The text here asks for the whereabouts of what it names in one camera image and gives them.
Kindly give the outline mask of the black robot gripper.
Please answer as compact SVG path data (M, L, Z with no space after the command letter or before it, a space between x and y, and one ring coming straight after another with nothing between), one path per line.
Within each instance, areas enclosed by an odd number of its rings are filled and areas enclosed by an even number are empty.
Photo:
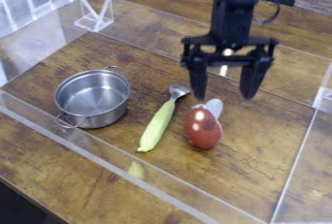
M207 66L243 66L239 92L250 100L259 89L273 61L274 38L250 35L258 0L214 0L208 32L182 39L180 63L187 67L194 97L204 99Z

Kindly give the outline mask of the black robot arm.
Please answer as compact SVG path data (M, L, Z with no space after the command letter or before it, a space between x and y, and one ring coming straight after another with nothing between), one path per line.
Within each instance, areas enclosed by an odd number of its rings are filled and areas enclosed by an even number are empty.
M208 66L239 66L239 92L250 100L273 62L277 39L250 37L255 4L259 0L214 0L210 30L184 37L180 64L188 70L194 97L204 98Z

